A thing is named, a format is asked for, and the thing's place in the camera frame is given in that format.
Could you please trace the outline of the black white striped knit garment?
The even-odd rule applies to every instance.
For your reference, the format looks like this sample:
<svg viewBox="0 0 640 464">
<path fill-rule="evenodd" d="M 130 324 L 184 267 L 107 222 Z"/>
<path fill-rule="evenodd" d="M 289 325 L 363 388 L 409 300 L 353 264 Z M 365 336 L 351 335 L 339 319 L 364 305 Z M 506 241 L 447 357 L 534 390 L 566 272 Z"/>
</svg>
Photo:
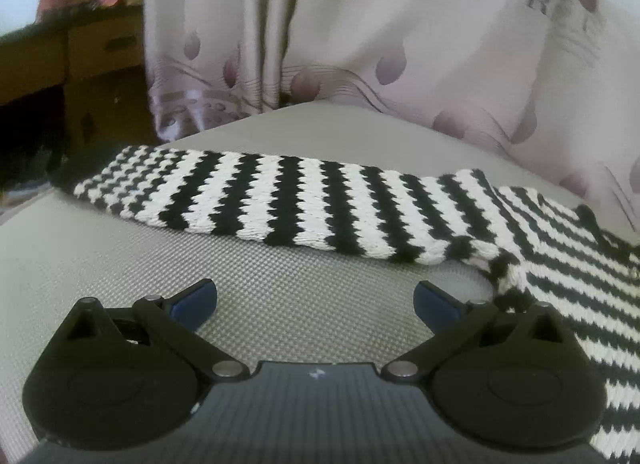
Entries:
<svg viewBox="0 0 640 464">
<path fill-rule="evenodd" d="M 518 311 L 554 306 L 608 393 L 592 446 L 639 458 L 639 249 L 584 205 L 496 186 L 479 169 L 419 177 L 289 155 L 127 146 L 70 168 L 63 189 L 123 219 L 383 261 L 456 261 Z"/>
</svg>

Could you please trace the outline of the grey woven mattress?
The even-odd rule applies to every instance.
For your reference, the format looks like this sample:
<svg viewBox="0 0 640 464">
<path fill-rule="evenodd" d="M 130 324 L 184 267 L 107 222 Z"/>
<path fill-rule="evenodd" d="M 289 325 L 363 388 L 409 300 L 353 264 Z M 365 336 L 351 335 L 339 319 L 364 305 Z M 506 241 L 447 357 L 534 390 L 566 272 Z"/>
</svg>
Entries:
<svg viewBox="0 0 640 464">
<path fill-rule="evenodd" d="M 198 150 L 286 153 L 418 175 L 476 167 L 496 185 L 534 188 L 575 205 L 567 190 L 467 143 L 354 107 L 307 104 L 186 137 Z M 36 437 L 22 387 L 55 328 L 81 296 L 128 305 L 202 278 L 219 291 L 207 340 L 248 362 L 381 362 L 426 328 L 410 314 L 416 265 L 266 247 L 140 226 L 50 192 L 1 228 L 1 447 L 17 462 Z"/>
</svg>

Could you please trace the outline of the brown wooden cabinet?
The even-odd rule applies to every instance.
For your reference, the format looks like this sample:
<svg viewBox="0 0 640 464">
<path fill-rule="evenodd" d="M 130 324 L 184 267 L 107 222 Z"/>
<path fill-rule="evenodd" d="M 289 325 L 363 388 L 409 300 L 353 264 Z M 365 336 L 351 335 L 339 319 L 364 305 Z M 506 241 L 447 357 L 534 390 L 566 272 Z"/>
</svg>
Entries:
<svg viewBox="0 0 640 464">
<path fill-rule="evenodd" d="M 1 39 L 1 181 L 95 143 L 157 143 L 139 6 L 82 10 Z"/>
</svg>

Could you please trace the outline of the pink patterned curtain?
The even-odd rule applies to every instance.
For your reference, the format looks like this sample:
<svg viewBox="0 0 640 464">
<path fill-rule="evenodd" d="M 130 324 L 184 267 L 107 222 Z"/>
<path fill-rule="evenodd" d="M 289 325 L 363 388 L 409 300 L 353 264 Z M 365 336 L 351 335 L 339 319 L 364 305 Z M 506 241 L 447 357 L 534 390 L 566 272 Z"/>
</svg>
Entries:
<svg viewBox="0 0 640 464">
<path fill-rule="evenodd" d="M 155 131 L 316 100 L 433 128 L 639 224 L 639 0 L 144 0 Z"/>
</svg>

